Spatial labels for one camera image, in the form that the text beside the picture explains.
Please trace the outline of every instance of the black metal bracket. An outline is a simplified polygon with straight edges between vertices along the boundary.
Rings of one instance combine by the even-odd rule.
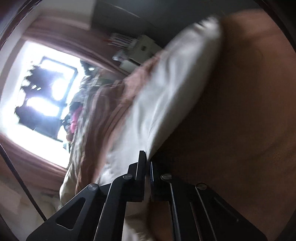
[[[121,241],[126,202],[144,199],[146,153],[112,183],[90,184],[27,241]],[[170,203],[174,241],[267,241],[206,184],[190,185],[150,162],[152,201]]]
[[[174,241],[267,241],[204,183],[187,184],[150,162],[150,184],[152,200],[170,204]]]
[[[126,202],[144,199],[146,153],[112,183],[84,188],[27,241],[121,241]]]

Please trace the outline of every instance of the fabric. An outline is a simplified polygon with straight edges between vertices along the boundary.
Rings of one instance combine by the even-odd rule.
[[[261,10],[222,25],[209,84],[159,152],[173,175],[206,183],[273,241],[296,208],[296,53]],[[154,212],[158,236],[169,213]]]
[[[120,132],[133,99],[146,84],[158,58],[148,60],[123,81],[91,90],[78,121],[70,158],[72,163],[60,190],[62,204],[99,176],[105,164],[106,152]]]
[[[39,16],[22,38],[81,58],[123,79],[128,73],[119,68],[120,62],[112,60],[118,49],[108,45],[109,37],[110,33],[107,32],[89,31],[68,25],[55,17]]]
[[[37,188],[46,194],[58,194],[66,169],[53,164],[15,144],[0,134],[0,143],[26,185]],[[0,157],[1,176],[13,177]]]
[[[74,133],[76,130],[78,118],[80,116],[81,111],[82,111],[82,105],[79,106],[78,109],[76,109],[72,115],[72,120],[70,125],[71,133]]]
[[[169,43],[107,152],[99,185],[127,173],[129,165],[138,161],[140,150],[146,151],[149,160],[185,118],[207,83],[219,54],[221,34],[220,24],[210,18],[186,28]],[[148,200],[147,181],[144,202],[126,207],[125,226],[137,235],[136,240],[153,240],[146,225]]]
[[[96,70],[94,70],[93,75],[84,76],[84,78],[80,82],[78,92],[74,95],[73,99],[71,100],[70,106],[74,102],[80,102],[80,103],[84,102],[85,97],[88,95],[89,89],[93,85],[94,78],[98,78],[99,75],[100,74],[99,74],[98,68],[96,68]]]

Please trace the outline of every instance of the brown surface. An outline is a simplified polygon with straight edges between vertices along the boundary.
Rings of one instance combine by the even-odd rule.
[[[263,11],[234,14],[223,26],[202,98],[159,151],[174,175],[207,183],[274,240],[296,208],[296,54]],[[152,232],[169,239],[168,227],[153,227],[167,209],[150,211]]]

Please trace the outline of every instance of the striped fabric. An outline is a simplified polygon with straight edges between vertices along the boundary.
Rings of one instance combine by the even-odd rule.
[[[125,36],[123,34],[113,33],[108,42],[108,45],[115,46],[119,49],[124,49],[133,47],[137,42],[137,39]]]

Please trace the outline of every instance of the black frame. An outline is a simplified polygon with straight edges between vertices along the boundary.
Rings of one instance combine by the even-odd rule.
[[[66,99],[67,99],[68,93],[69,93],[69,91],[70,91],[70,89],[71,89],[71,87],[72,87],[73,81],[74,81],[75,78],[77,77],[78,70],[77,70],[77,68],[75,68],[75,67],[73,67],[73,66],[70,66],[70,65],[68,65],[68,64],[65,64],[65,63],[63,63],[63,62],[59,62],[59,61],[54,60],[54,59],[51,59],[51,58],[48,58],[48,57],[46,57],[46,56],[44,56],[44,57],[41,59],[39,65],[42,64],[45,60],[49,60],[49,61],[51,61],[51,62],[54,62],[54,63],[60,64],[60,65],[63,65],[63,66],[65,66],[65,67],[67,67],[67,68],[70,68],[70,69],[74,70],[74,74],[73,74],[72,78],[70,79],[70,82],[69,82],[69,84],[68,84],[68,87],[67,87],[67,90],[66,90],[66,92],[65,92],[65,95],[64,95],[64,97],[59,101],[60,103],[64,104],[64,106],[66,106]],[[59,107],[59,113],[57,114],[57,117],[58,117],[58,118],[61,118],[61,115],[62,115],[63,109],[64,109],[64,107]]]

